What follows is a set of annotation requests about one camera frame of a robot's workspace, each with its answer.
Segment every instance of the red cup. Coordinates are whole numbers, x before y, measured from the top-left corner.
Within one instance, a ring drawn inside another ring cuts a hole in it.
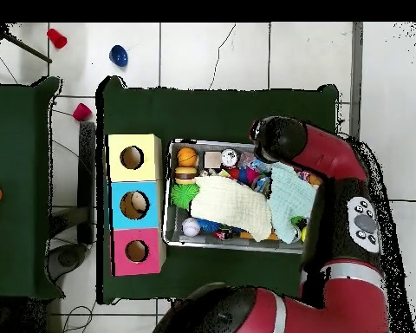
[[[79,106],[77,106],[75,108],[75,111],[73,112],[73,117],[77,121],[85,121],[92,114],[93,112],[88,108],[87,105],[84,105],[83,103],[79,103]]]
[[[66,45],[67,39],[65,36],[62,36],[59,32],[57,32],[54,28],[51,28],[46,32],[49,40],[54,44],[56,49],[61,49],[63,46]]]

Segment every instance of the white ball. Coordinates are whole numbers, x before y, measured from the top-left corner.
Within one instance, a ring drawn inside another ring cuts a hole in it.
[[[200,225],[198,224],[198,221],[193,217],[186,219],[182,223],[182,228],[186,236],[196,236],[200,232]]]

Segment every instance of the green spiky ball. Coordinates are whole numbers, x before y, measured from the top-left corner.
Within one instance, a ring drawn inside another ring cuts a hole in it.
[[[171,201],[179,208],[189,211],[190,202],[198,195],[197,184],[175,184],[171,189]]]

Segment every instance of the pink cube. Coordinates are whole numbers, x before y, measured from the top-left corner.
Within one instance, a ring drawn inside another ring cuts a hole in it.
[[[159,228],[114,230],[115,276],[160,273],[166,246]]]

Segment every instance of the towel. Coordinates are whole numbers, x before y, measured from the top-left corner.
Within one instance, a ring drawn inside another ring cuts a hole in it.
[[[271,211],[261,193],[222,176],[196,177],[191,215],[244,229],[258,242],[271,234]]]
[[[308,219],[314,201],[314,187],[299,179],[293,167],[281,162],[273,164],[269,199],[271,221],[276,235],[284,243],[292,243],[296,236],[290,220],[295,216]]]

